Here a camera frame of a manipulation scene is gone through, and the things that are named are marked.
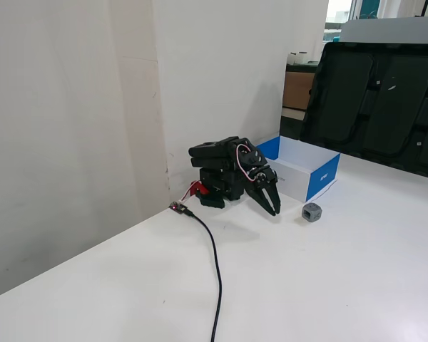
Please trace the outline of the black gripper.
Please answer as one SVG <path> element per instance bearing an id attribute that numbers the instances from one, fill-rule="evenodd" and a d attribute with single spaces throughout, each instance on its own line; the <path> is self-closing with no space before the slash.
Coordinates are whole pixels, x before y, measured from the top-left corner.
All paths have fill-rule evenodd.
<path id="1" fill-rule="evenodd" d="M 245 191 L 272 216 L 279 214 L 281 209 L 277 181 L 277 173 L 269 165 L 243 166 Z"/>

